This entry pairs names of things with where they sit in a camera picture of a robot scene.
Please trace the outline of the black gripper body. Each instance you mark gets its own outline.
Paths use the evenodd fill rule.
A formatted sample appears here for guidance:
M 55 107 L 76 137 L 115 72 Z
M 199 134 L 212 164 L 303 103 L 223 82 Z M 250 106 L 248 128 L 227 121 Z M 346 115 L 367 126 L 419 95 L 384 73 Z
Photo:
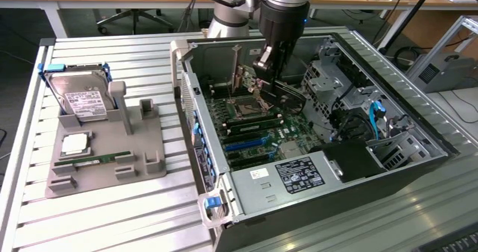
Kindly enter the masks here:
M 310 2 L 292 7 L 262 2 L 259 30 L 266 38 L 266 48 L 271 47 L 270 57 L 274 67 L 283 67 L 287 63 L 296 41 L 303 34 L 308 10 Z

